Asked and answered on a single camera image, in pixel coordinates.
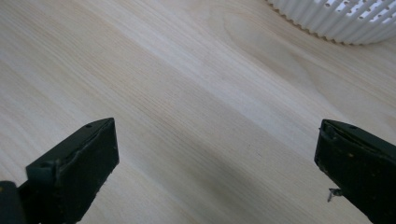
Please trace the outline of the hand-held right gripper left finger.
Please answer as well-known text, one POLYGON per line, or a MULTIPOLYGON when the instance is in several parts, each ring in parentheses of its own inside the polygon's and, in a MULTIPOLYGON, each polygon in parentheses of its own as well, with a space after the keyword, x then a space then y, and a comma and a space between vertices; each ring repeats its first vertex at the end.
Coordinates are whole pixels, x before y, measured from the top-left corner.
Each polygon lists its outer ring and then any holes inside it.
POLYGON ((115 120, 88 123, 27 165, 20 186, 28 224, 76 224, 119 164, 115 120))

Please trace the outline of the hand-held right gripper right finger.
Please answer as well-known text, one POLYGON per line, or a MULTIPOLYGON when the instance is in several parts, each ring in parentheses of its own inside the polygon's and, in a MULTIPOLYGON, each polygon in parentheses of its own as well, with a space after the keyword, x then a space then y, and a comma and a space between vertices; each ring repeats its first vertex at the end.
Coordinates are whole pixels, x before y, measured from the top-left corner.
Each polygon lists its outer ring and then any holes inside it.
POLYGON ((341 121, 325 119, 314 158, 343 196, 374 224, 396 224, 396 146, 341 121))

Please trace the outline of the white ribbed plastic basket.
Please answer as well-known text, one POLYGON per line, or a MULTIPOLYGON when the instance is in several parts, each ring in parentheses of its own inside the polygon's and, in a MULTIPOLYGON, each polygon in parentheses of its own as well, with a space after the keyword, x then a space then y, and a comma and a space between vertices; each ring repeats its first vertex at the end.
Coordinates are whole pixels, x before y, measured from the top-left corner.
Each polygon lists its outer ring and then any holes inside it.
POLYGON ((267 0, 310 34, 347 45, 396 37, 396 0, 267 0))

